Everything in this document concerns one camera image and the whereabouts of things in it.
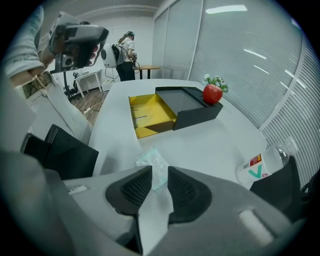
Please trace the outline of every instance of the plastic bag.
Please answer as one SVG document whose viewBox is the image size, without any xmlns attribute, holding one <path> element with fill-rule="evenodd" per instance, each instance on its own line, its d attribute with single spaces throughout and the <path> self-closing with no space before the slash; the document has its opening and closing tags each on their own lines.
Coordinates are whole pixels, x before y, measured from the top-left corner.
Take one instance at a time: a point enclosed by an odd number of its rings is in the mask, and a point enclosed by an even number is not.
<svg viewBox="0 0 320 256">
<path fill-rule="evenodd" d="M 158 190 L 168 181 L 168 163 L 154 145 L 143 151 L 135 162 L 136 166 L 152 166 L 152 189 Z"/>
</svg>

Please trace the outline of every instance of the black pants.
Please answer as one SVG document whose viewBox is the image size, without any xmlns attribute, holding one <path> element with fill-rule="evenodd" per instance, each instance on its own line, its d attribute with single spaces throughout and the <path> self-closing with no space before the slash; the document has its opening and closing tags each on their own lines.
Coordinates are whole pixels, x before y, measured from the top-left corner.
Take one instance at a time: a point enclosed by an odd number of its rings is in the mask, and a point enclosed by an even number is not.
<svg viewBox="0 0 320 256">
<path fill-rule="evenodd" d="M 116 71 L 119 74 L 120 81 L 136 80 L 135 71 L 132 69 L 133 64 L 131 61 L 125 61 L 122 64 L 116 66 Z"/>
</svg>

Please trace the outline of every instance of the wooden floor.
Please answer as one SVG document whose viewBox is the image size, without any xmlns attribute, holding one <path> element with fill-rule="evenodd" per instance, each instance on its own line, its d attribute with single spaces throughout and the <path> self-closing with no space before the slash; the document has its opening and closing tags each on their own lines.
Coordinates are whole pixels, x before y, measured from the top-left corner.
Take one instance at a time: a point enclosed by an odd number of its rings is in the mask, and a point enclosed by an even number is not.
<svg viewBox="0 0 320 256">
<path fill-rule="evenodd" d="M 92 107 L 93 110 L 86 113 L 84 116 L 92 125 L 94 125 L 108 91 L 100 92 L 99 89 L 95 89 L 83 94 L 84 98 L 82 98 L 81 94 L 79 94 L 76 96 L 76 99 L 71 101 L 71 104 L 80 110 L 82 114 L 86 111 L 86 109 Z"/>
</svg>

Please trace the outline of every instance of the apple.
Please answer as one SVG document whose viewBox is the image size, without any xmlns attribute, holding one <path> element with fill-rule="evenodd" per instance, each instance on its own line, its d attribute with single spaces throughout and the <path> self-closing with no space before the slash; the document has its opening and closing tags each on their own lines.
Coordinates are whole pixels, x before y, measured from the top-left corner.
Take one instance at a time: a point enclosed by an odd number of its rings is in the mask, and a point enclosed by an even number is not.
<svg viewBox="0 0 320 256">
<path fill-rule="evenodd" d="M 208 84 L 203 90 L 203 99 L 209 104 L 215 104 L 222 98 L 222 90 L 215 84 Z"/>
</svg>

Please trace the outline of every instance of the white desk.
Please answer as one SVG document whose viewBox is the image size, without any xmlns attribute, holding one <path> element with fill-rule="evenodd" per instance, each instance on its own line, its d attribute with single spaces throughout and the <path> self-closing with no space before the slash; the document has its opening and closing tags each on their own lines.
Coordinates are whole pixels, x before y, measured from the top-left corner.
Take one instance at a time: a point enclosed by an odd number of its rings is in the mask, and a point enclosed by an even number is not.
<svg viewBox="0 0 320 256">
<path fill-rule="evenodd" d="M 186 86 L 203 90 L 194 81 L 150 79 L 116 82 L 104 101 L 89 146 L 99 151 L 94 176 L 135 166 L 143 147 L 153 143 L 171 166 L 238 182 L 235 169 L 264 151 L 267 142 L 258 129 L 231 103 L 222 98 L 216 119 L 179 130 L 137 139 L 128 97 L 154 94 L 156 87 Z"/>
<path fill-rule="evenodd" d="M 101 71 L 102 71 L 102 69 L 100 69 L 98 71 L 95 71 L 95 72 L 92 72 L 92 73 L 89 73 L 89 74 L 81 75 L 81 76 L 77 77 L 76 79 L 74 79 L 75 82 L 76 82 L 76 85 L 78 86 L 78 89 L 79 89 L 79 91 L 81 93 L 82 98 L 84 98 L 85 96 L 84 96 L 84 93 L 82 92 L 82 89 L 81 89 L 81 86 L 80 86 L 80 80 L 84 79 L 84 78 L 87 78 L 87 77 L 90 77 L 90 76 L 93 76 L 93 75 L 95 75 L 95 79 L 96 79 L 96 82 L 98 84 L 99 90 L 100 90 L 100 92 L 102 92 L 101 81 L 98 78 L 98 73 L 100 73 L 100 78 L 101 78 Z"/>
</svg>

